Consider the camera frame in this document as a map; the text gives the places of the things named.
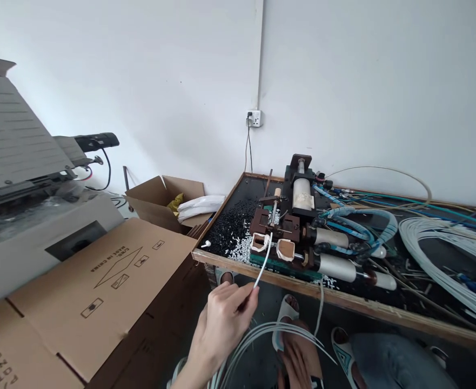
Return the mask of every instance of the white plastic bag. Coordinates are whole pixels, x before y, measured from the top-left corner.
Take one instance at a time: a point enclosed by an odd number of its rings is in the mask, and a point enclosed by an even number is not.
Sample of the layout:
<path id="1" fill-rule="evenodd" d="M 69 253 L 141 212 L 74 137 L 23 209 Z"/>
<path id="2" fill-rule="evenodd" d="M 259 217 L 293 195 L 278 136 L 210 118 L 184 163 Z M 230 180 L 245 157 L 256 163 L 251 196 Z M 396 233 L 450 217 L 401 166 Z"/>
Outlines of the white plastic bag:
<path id="1" fill-rule="evenodd" d="M 220 205 L 223 204 L 223 201 L 225 201 L 225 197 L 226 196 L 220 196 L 220 195 L 198 197 L 197 199 L 180 204 L 178 206 L 178 212 L 182 212 L 189 208 L 209 207 L 209 206 L 216 207 L 215 211 L 217 211 L 218 208 L 220 208 Z"/>
<path id="2" fill-rule="evenodd" d="M 181 223 L 185 219 L 196 216 L 202 213 L 213 213 L 223 204 L 225 196 L 203 196 L 197 199 L 188 201 L 187 203 L 180 204 L 178 211 L 178 221 Z"/>

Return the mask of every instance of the open cardboard box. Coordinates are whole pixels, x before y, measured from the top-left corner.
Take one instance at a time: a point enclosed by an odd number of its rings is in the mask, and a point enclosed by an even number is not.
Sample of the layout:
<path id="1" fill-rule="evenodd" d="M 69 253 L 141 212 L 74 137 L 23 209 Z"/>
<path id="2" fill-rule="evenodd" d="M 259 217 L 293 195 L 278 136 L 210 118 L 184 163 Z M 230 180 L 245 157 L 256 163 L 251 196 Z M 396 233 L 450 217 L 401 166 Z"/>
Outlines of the open cardboard box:
<path id="1" fill-rule="evenodd" d="M 158 387 L 209 288 L 195 244 L 131 218 L 0 300 L 0 387 Z"/>
<path id="2" fill-rule="evenodd" d="M 126 191 L 126 196 L 123 197 L 137 211 L 139 218 L 170 231 L 182 232 L 180 225 L 193 228 L 204 224 L 211 216 L 210 213 L 193 216 L 182 223 L 178 222 L 167 205 L 180 193 L 184 194 L 184 202 L 205 196 L 204 184 L 183 178 L 157 176 Z"/>

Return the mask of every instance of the wooden frame edge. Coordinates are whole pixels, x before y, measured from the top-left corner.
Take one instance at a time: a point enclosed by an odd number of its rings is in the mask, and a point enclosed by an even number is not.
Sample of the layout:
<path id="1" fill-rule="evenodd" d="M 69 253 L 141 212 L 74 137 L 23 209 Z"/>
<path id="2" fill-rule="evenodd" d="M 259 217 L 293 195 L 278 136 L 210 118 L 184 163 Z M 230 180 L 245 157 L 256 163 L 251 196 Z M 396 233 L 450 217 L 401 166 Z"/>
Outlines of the wooden frame edge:
<path id="1" fill-rule="evenodd" d="M 252 278 L 257 278 L 259 275 L 258 268 L 229 258 L 217 256 L 200 249 L 195 249 L 192 254 L 196 261 L 204 264 L 225 267 L 231 271 L 236 271 Z M 315 284 L 282 276 L 281 274 L 270 271 L 263 273 L 262 281 L 280 286 L 293 292 L 320 299 L 320 287 Z M 465 347 L 476 347 L 475 331 L 424 317 L 416 313 L 404 311 L 390 305 L 367 300 L 362 297 L 353 296 L 333 289 L 325 289 L 324 302 L 364 314 L 374 319 L 383 320 L 390 324 L 425 332 Z"/>

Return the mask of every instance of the yellow object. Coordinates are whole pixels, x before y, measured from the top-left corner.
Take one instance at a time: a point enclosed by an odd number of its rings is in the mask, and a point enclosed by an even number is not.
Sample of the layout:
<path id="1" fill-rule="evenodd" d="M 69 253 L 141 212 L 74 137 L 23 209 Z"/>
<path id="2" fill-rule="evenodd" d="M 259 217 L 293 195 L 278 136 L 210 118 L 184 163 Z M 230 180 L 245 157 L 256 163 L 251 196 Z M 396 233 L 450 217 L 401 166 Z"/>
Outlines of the yellow object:
<path id="1" fill-rule="evenodd" d="M 184 202 L 184 194 L 181 193 L 177 197 L 175 197 L 174 200 L 172 200 L 169 204 L 167 204 L 167 207 L 173 211 L 176 217 L 178 217 L 178 206 Z"/>

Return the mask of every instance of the white cable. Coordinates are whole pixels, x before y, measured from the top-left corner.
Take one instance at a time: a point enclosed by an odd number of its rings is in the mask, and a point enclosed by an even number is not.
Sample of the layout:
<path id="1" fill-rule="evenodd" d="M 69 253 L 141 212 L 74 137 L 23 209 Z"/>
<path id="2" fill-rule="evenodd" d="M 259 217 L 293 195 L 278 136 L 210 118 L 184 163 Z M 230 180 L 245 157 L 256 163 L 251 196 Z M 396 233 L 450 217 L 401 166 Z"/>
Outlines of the white cable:
<path id="1" fill-rule="evenodd" d="M 403 220 L 399 225 L 400 235 L 405 247 L 421 268 L 442 286 L 448 293 L 466 305 L 476 313 L 476 293 L 465 288 L 463 285 L 443 273 L 425 255 L 419 242 L 423 239 L 441 239 L 453 244 L 466 252 L 476 256 L 476 240 L 466 237 L 466 233 L 476 235 L 476 232 L 468 230 L 462 225 L 451 227 L 452 224 L 444 220 L 428 218 L 410 218 Z"/>
<path id="2" fill-rule="evenodd" d="M 315 325 L 315 332 L 313 336 L 317 337 L 317 332 L 319 332 L 320 326 L 320 317 L 323 315 L 323 307 L 324 307 L 324 276 L 320 279 L 320 306 L 319 306 L 319 316 L 317 316 L 317 324 Z"/>
<path id="3" fill-rule="evenodd" d="M 269 248 L 266 250 L 266 257 L 265 257 L 265 260 L 263 261 L 263 266 L 261 267 L 261 270 L 259 271 L 258 279 L 254 283 L 254 288 L 258 286 L 259 279 L 261 278 L 261 275 L 263 274 L 263 271 L 265 270 L 266 261 L 269 259 L 270 247 L 272 247 L 272 232 L 270 233 Z"/>
<path id="4" fill-rule="evenodd" d="M 234 371 L 236 370 L 236 367 L 241 357 L 245 353 L 245 350 L 247 350 L 247 348 L 260 336 L 263 336 L 267 333 L 271 333 L 274 331 L 292 333 L 309 340 L 311 343 L 315 344 L 317 348 L 319 348 L 322 352 L 324 352 L 335 364 L 337 364 L 337 362 L 331 357 L 331 355 L 329 355 L 326 352 L 322 342 L 319 339 L 317 339 L 314 335 L 312 335 L 310 332 L 305 330 L 304 328 L 301 328 L 299 326 L 289 324 L 289 323 L 282 323 L 280 321 L 272 321 L 269 323 L 261 324 L 251 329 L 243 337 L 243 339 L 238 344 L 238 346 L 236 347 L 234 352 L 231 354 L 231 356 L 223 362 L 221 367 L 218 369 L 218 371 L 214 374 L 214 376 L 208 382 L 207 389 L 227 388 L 230 384 Z M 177 367 L 175 368 L 175 376 L 170 381 L 171 383 L 175 381 L 176 374 L 178 374 L 178 371 L 182 368 L 181 364 L 183 362 L 184 362 L 184 359 L 182 359 L 178 363 Z"/>
<path id="5" fill-rule="evenodd" d="M 418 177 L 416 176 L 413 176 L 412 174 L 409 174 L 409 173 L 406 173 L 402 170 L 398 170 L 398 169 L 393 169 L 392 167 L 385 167 L 385 166 L 375 166 L 375 165 L 361 165 L 361 166 L 353 166 L 353 167 L 348 167 L 346 169 L 342 169 L 342 170 L 339 170 L 339 171 L 336 171 L 335 173 L 331 173 L 330 175 L 327 175 L 326 177 L 331 177 L 332 175 L 335 175 L 337 173 L 341 173 L 343 171 L 346 171 L 346 170 L 351 170 L 351 169 L 358 169 L 360 167 L 374 167 L 376 169 L 385 169 L 385 170 L 391 170 L 391 171 L 394 171 L 396 173 L 401 173 L 403 175 L 406 175 L 408 177 L 411 177 L 412 179 L 418 181 L 424 188 L 425 190 L 427 191 L 427 199 L 425 200 L 425 202 L 423 204 L 417 204 L 416 206 L 409 206 L 409 207 L 405 207 L 406 209 L 418 209 L 418 208 L 423 208 L 423 207 L 426 207 L 431 201 L 432 201 L 432 191 L 431 191 L 431 188 L 421 179 L 419 179 Z M 394 207 L 391 207 L 389 209 L 399 209 L 399 208 L 402 208 L 402 206 L 394 206 Z"/>

